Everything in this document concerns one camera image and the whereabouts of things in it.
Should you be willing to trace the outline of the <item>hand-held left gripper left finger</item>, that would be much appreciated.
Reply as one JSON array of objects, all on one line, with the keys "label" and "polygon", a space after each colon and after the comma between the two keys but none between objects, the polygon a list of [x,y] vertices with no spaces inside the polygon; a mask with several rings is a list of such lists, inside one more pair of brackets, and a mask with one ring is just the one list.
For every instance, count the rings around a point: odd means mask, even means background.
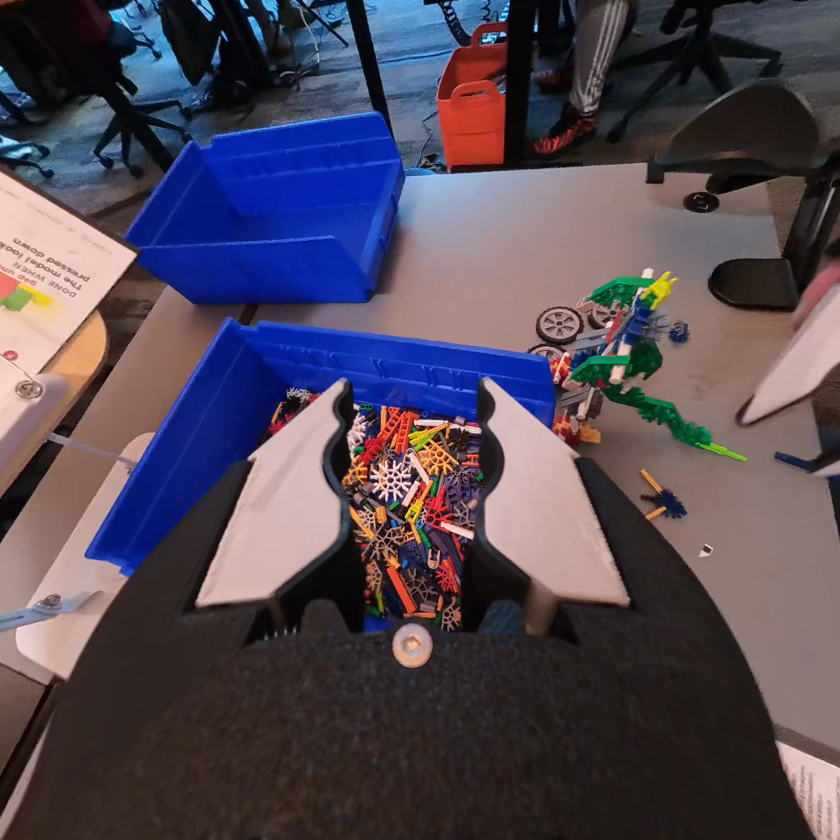
[{"label": "hand-held left gripper left finger", "polygon": [[338,380],[248,457],[197,607],[269,602],[293,626],[326,600],[347,626],[364,624],[364,569],[342,487],[354,418],[352,384]]}]

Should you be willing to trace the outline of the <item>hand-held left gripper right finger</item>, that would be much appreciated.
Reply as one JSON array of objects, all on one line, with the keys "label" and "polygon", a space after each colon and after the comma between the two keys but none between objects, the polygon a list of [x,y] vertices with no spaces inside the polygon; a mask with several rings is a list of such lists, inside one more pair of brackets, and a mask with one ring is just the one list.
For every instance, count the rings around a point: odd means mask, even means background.
[{"label": "hand-held left gripper right finger", "polygon": [[463,628],[495,602],[526,628],[555,628],[565,604],[628,608],[631,597],[573,449],[492,379],[476,418],[485,489],[463,573]]}]

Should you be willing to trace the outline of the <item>black metal pole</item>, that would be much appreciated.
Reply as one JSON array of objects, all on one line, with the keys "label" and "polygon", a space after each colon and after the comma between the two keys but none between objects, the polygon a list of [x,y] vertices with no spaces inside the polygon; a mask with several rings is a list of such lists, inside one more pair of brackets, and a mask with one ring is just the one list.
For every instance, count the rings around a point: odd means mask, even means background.
[{"label": "black metal pole", "polygon": [[365,84],[373,110],[383,117],[385,126],[392,138],[391,116],[386,102],[385,92],[382,85],[382,78],[375,54],[375,48],[371,36],[369,19],[365,10],[364,1],[346,1],[346,7],[353,30],[356,48],[360,58],[360,66],[363,71]]}]

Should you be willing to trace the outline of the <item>black office chair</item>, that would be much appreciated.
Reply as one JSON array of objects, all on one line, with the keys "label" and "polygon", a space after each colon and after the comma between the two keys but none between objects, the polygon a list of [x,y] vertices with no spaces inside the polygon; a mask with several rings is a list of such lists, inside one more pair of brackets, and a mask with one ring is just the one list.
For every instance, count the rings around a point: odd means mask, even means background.
[{"label": "black office chair", "polygon": [[723,66],[724,58],[762,60],[761,78],[777,77],[783,67],[782,54],[777,49],[754,44],[742,38],[721,35],[712,30],[713,18],[720,7],[736,5],[736,1],[674,1],[659,26],[662,35],[673,35],[679,28],[690,33],[664,44],[619,59],[613,69],[617,72],[635,70],[656,64],[665,68],[606,134],[609,144],[619,143],[631,119],[645,108],[672,80],[685,86],[695,70],[710,83],[713,90],[724,96],[733,89],[732,81]]},{"label": "black office chair", "polygon": [[140,178],[144,168],[131,162],[132,141],[136,140],[162,173],[174,164],[174,157],[154,133],[155,128],[177,133],[184,144],[192,136],[182,126],[154,116],[160,110],[178,109],[183,117],[187,109],[177,100],[133,102],[137,86],[123,72],[123,59],[136,48],[132,31],[114,21],[109,5],[88,1],[2,2],[2,24],[19,18],[31,28],[33,38],[44,45],[56,61],[70,88],[83,97],[104,100],[112,111],[108,127],[92,150],[104,169],[113,167],[113,159],[104,151],[120,138],[121,161],[131,176]]}]

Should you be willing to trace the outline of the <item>printed toy model leaflet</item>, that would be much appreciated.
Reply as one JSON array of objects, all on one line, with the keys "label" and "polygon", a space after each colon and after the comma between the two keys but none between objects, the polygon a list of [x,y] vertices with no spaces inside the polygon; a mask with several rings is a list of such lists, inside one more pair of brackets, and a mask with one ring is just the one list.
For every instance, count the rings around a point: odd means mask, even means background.
[{"label": "printed toy model leaflet", "polygon": [[817,839],[839,838],[839,769],[796,747],[777,741],[794,797]]}]

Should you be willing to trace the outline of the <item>blue connector orange rod piece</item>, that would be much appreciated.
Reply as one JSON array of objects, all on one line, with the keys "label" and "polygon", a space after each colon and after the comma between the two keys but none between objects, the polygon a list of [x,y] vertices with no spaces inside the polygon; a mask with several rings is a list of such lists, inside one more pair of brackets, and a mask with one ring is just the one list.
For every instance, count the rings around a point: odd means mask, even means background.
[{"label": "blue connector orange rod piece", "polygon": [[639,475],[650,488],[650,492],[640,495],[639,498],[650,506],[650,510],[645,514],[647,521],[651,522],[657,518],[680,520],[687,516],[686,506],[672,490],[662,487],[645,469],[640,469]]}]

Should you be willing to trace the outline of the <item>red rod toy assembly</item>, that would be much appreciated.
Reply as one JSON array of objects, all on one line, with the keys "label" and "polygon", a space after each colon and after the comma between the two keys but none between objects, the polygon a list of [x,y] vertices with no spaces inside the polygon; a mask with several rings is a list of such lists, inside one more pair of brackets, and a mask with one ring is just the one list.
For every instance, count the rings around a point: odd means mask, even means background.
[{"label": "red rod toy assembly", "polygon": [[[641,388],[637,382],[646,382],[662,366],[659,344],[664,336],[676,342],[688,339],[687,326],[671,321],[665,309],[677,282],[668,271],[655,278],[654,270],[647,268],[639,276],[607,281],[571,307],[554,306],[576,308],[585,319],[579,338],[562,346],[563,359],[552,364],[547,360],[559,391],[552,430],[567,445],[600,443],[594,422],[604,402],[610,402],[602,389],[609,385],[620,385],[623,391]],[[621,307],[622,313],[608,329],[593,330],[585,316],[590,301]]]}]

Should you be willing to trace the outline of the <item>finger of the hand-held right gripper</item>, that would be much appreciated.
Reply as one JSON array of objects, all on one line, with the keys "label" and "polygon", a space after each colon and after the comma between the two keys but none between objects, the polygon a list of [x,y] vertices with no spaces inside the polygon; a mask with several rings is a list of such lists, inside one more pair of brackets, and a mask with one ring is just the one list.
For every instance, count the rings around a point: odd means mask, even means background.
[{"label": "finger of the hand-held right gripper", "polygon": [[799,403],[839,364],[839,271],[824,269],[791,315],[794,334],[736,415],[741,427]]}]

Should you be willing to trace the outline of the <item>blue plastic bin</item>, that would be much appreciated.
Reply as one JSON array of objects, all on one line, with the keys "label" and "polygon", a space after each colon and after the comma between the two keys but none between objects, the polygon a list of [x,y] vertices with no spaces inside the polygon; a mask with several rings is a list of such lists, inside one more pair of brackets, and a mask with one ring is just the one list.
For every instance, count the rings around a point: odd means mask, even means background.
[{"label": "blue plastic bin", "polygon": [[[550,432],[555,393],[546,360],[525,353],[472,348],[368,333],[226,321],[175,400],[139,464],[89,544],[90,560],[109,563],[130,578],[153,558],[155,570],[139,583],[161,585],[163,571],[186,564],[186,610],[197,607],[207,577],[249,472],[248,457],[338,380],[352,384],[357,403],[409,404],[462,416],[478,424],[480,379],[492,379]],[[303,617],[283,623],[277,605],[249,603],[279,613],[277,634],[302,630]],[[443,631],[402,619],[431,642]]]},{"label": "blue plastic bin", "polygon": [[405,182],[378,112],[190,142],[125,239],[195,305],[360,303]]}]

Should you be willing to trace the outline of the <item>red crate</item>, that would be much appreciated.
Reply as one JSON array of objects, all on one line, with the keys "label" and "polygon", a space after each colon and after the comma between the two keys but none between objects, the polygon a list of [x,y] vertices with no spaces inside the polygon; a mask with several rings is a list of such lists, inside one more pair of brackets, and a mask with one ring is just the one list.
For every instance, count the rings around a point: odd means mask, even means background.
[{"label": "red crate", "polygon": [[507,73],[505,23],[481,24],[467,46],[451,54],[437,86],[437,115],[449,172],[501,165],[505,156]]}]

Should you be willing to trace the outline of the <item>building instruction sheet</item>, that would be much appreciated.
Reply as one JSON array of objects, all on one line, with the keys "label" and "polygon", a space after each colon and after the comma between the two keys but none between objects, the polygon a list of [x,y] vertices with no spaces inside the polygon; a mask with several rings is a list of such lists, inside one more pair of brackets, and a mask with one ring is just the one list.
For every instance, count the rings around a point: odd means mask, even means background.
[{"label": "building instruction sheet", "polygon": [[121,238],[2,169],[2,358],[41,372],[138,257]]}]

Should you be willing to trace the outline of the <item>green leafy toy piece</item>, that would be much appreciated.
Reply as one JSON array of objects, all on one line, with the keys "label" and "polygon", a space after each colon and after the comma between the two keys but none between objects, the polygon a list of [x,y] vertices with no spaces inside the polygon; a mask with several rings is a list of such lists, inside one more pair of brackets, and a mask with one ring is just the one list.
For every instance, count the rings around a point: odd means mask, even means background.
[{"label": "green leafy toy piece", "polygon": [[650,397],[637,386],[623,391],[620,385],[609,385],[602,389],[602,393],[612,403],[632,407],[646,422],[666,426],[672,437],[684,445],[742,463],[748,461],[746,456],[715,443],[711,432],[705,427],[685,420],[672,402]]}]

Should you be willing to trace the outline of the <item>pile of colourful toy pieces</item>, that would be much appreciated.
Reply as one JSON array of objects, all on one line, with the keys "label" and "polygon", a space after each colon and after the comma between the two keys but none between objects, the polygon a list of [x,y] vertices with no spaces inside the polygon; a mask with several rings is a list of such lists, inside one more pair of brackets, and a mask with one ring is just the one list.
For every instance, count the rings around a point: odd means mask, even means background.
[{"label": "pile of colourful toy pieces", "polygon": [[364,630],[400,620],[463,629],[463,577],[486,481],[477,423],[352,402],[342,488],[364,570]]}]

